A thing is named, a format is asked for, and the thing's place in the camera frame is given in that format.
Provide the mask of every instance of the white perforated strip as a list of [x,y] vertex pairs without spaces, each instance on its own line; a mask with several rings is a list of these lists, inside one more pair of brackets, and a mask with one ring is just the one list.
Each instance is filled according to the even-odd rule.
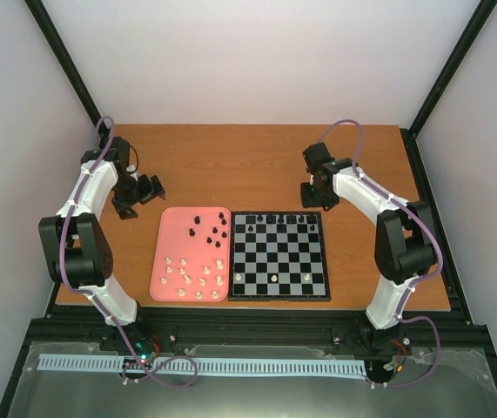
[[[168,357],[156,359],[153,367]],[[124,356],[40,354],[37,370],[58,370],[77,372],[122,372]],[[201,376],[231,377],[342,377],[364,379],[364,361],[348,360],[267,360],[267,359],[194,359]],[[138,366],[131,367],[127,373],[143,373]],[[167,363],[158,374],[193,374],[189,361],[176,360]]]

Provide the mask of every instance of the white wall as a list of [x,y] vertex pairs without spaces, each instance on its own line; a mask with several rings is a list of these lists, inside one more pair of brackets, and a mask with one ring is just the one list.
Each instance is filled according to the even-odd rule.
[[474,320],[497,351],[497,6],[419,145]]
[[120,123],[408,127],[478,0],[45,0]]
[[37,223],[70,194],[91,129],[24,1],[0,1],[0,400],[52,286]]

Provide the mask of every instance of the gray floor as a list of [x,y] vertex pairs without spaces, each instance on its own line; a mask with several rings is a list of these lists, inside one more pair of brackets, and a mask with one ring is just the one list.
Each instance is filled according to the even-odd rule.
[[[479,351],[444,348],[442,365],[430,379],[403,389],[370,389],[363,381],[334,378],[200,377],[181,391],[151,381],[123,386],[117,375],[38,372],[40,353],[83,354],[87,344],[35,346],[30,352],[10,416],[13,417],[497,417],[497,394]],[[432,358],[414,350],[393,381],[423,374]],[[298,348],[199,347],[196,355],[256,358],[318,358],[323,353]],[[165,376],[185,381],[185,376]]]

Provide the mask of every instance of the metal post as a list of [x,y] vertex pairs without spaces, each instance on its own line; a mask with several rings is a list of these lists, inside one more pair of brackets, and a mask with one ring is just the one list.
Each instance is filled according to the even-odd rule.
[[413,124],[409,128],[409,133],[413,140],[419,136],[420,130],[424,127],[433,108],[437,105],[441,95],[451,81],[453,74],[455,74],[459,68],[460,63],[463,61],[463,58],[473,44],[474,39],[476,39],[480,33],[482,26],[484,26],[484,23],[487,21],[496,4],[497,0],[480,0],[476,10],[465,27],[465,30],[461,34],[459,41],[457,41],[446,64],[441,69],[438,78],[433,84],[432,90],[428,93],[424,104],[420,107]]
[[[76,92],[82,106],[90,117],[91,122],[95,125],[101,118],[101,114],[97,110],[93,98],[91,98],[84,81],[80,77],[76,66],[72,62],[71,55],[66,50],[63,40],[58,35],[57,28],[55,28],[54,23],[50,20],[49,13],[45,9],[45,6],[41,0],[25,0],[31,14],[35,18],[39,29],[43,32],[45,39],[49,43],[55,57],[57,57],[58,62],[61,67],[63,67],[66,77],[71,82],[74,91]],[[102,137],[106,137],[109,133],[107,126],[102,124],[99,128],[99,134]]]

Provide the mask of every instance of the tabletop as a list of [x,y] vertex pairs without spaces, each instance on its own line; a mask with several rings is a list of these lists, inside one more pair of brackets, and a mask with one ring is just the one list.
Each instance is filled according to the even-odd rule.
[[[142,306],[365,309],[379,280],[374,263],[374,225],[347,201],[322,212],[331,301],[158,302],[150,296],[151,269],[161,213],[172,206],[223,206],[230,211],[300,211],[300,183],[309,179],[302,151],[323,125],[119,125],[117,135],[134,145],[139,172],[158,175],[166,199],[134,209],[120,220],[108,199],[101,227],[111,246],[114,274]],[[359,164],[389,191],[418,199],[400,129],[366,125]],[[335,158],[352,157],[358,132],[338,126],[327,137]],[[88,304],[61,287],[57,304]],[[412,310],[449,310],[441,276],[417,286]]]

